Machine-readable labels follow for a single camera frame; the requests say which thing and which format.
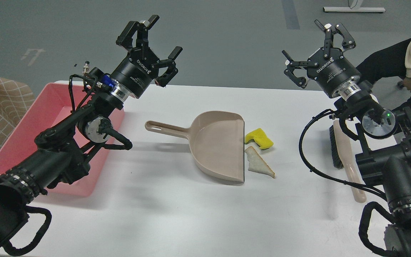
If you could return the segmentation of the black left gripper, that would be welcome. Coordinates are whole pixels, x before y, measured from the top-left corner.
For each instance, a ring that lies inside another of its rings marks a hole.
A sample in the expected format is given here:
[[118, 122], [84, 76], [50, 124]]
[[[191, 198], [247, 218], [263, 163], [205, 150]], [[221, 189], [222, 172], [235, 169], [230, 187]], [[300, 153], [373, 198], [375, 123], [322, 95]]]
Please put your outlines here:
[[[152, 80], [157, 86], [165, 87], [178, 73], [176, 58], [183, 50], [181, 46], [176, 46], [166, 60], [159, 60], [150, 48], [142, 52], [148, 47], [148, 31], [158, 20], [158, 15], [152, 15], [148, 20], [129, 21], [116, 38], [116, 45], [132, 50], [111, 73], [111, 78], [127, 88], [133, 98], [140, 98]], [[167, 69], [159, 75], [162, 68]]]

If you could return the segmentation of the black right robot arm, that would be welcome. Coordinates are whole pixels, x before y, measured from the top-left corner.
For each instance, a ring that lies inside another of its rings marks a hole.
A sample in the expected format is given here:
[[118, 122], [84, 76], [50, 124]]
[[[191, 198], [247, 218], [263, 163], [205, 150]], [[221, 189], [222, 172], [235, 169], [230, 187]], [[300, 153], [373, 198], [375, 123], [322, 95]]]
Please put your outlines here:
[[[411, 257], [411, 109], [401, 111], [383, 108], [371, 96], [372, 85], [361, 78], [359, 71], [344, 57], [344, 51], [356, 46], [343, 24], [322, 24], [324, 45], [305, 61], [295, 61], [286, 51], [284, 70], [298, 87], [307, 80], [318, 83], [329, 98], [338, 98], [336, 109], [326, 109], [304, 127], [299, 139], [299, 153], [309, 170], [320, 177], [369, 192], [387, 202], [364, 206], [359, 224], [363, 245], [382, 257]], [[315, 122], [328, 116], [344, 133], [334, 132], [331, 144], [336, 153], [344, 140], [359, 141], [362, 153], [355, 156], [363, 183], [340, 180], [313, 167], [303, 153], [303, 139]]]

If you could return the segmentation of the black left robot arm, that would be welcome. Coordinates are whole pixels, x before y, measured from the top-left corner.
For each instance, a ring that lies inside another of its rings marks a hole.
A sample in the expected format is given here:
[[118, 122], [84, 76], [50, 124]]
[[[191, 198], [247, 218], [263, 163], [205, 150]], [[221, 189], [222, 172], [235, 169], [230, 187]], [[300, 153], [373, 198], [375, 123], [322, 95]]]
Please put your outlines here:
[[102, 148], [130, 150], [132, 142], [117, 132], [110, 121], [128, 97], [139, 98], [151, 82], [165, 87], [178, 73], [176, 46], [161, 60], [148, 45], [148, 32], [159, 20], [129, 21], [116, 39], [127, 51], [111, 73], [98, 68], [73, 74], [68, 81], [72, 111], [34, 140], [37, 150], [0, 175], [0, 248], [11, 256], [32, 251], [44, 237], [52, 214], [30, 206], [38, 195], [46, 195], [59, 182], [72, 184], [87, 176], [90, 161]]

